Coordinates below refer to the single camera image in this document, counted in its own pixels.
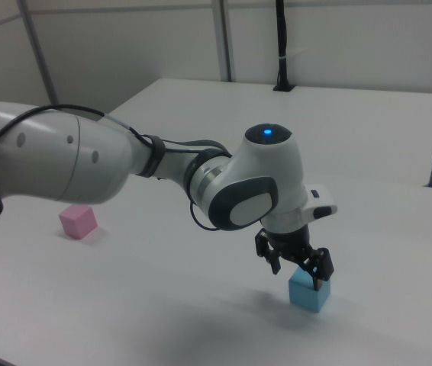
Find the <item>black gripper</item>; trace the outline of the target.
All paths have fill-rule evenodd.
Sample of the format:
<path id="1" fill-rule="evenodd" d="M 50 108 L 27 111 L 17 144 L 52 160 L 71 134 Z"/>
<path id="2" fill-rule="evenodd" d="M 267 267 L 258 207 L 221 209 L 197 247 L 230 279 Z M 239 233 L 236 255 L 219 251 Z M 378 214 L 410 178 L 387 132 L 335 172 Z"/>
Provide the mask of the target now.
<path id="1" fill-rule="evenodd" d="M 311 276 L 313 290 L 316 292 L 334 273 L 330 251 L 327 248 L 311 247 L 308 225 L 292 233 L 272 233 L 261 229 L 255 236 L 255 244 L 256 254 L 270 264 L 274 275 L 281 269 L 280 254 L 290 262 L 302 262 L 300 267 Z"/>

